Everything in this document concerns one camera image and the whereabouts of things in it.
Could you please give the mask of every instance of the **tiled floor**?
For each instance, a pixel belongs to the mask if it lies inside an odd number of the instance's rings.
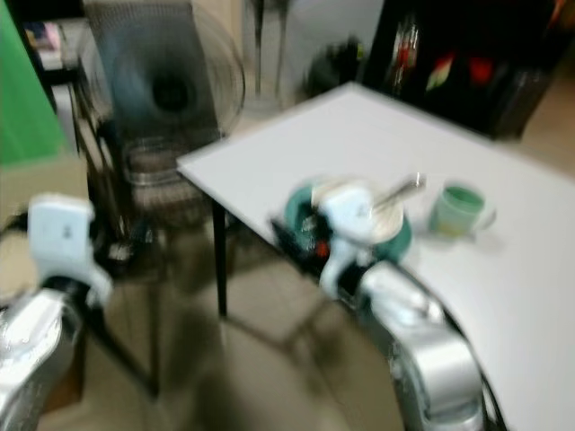
[[[575,175],[573,119],[575,67],[566,66],[522,142],[506,145]],[[107,311],[113,330],[144,360],[149,305],[159,305],[160,399],[147,400],[90,341],[83,402],[47,415],[41,431],[403,428],[383,357],[339,305],[326,303],[286,262],[255,239],[239,242],[231,318],[223,322],[209,229],[170,244],[167,281],[122,283]]]

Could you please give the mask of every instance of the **glass cup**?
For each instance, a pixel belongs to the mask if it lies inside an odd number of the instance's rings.
[[[497,211],[487,205],[482,193],[469,186],[447,184],[429,217],[432,232],[457,238],[487,229],[495,222]]]

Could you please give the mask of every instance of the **table leg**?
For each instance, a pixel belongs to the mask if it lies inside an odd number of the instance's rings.
[[[226,317],[226,211],[215,200],[212,200],[212,218],[214,223],[214,249],[216,252],[217,309],[220,317]]]

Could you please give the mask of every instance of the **utensil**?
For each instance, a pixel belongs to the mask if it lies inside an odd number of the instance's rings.
[[[426,184],[427,179],[425,178],[425,175],[418,172],[414,177],[409,178],[407,181],[400,184],[391,193],[383,195],[382,198],[377,198],[371,208],[372,213],[377,210],[382,210],[398,200],[406,199],[410,194],[424,189]]]

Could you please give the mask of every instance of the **red object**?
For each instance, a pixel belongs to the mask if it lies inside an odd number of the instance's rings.
[[[456,54],[453,52],[450,52],[448,54],[445,54],[443,57],[440,57],[435,62],[436,70],[439,69],[440,67],[446,66],[447,63],[451,63],[455,57],[456,57]]]
[[[315,245],[315,254],[319,258],[328,258],[330,256],[330,246],[326,241],[318,241]]]
[[[397,62],[401,66],[407,66],[410,60],[410,49],[409,47],[401,47],[397,52]]]
[[[469,71],[474,84],[485,85],[493,76],[493,62],[488,58],[471,57]]]

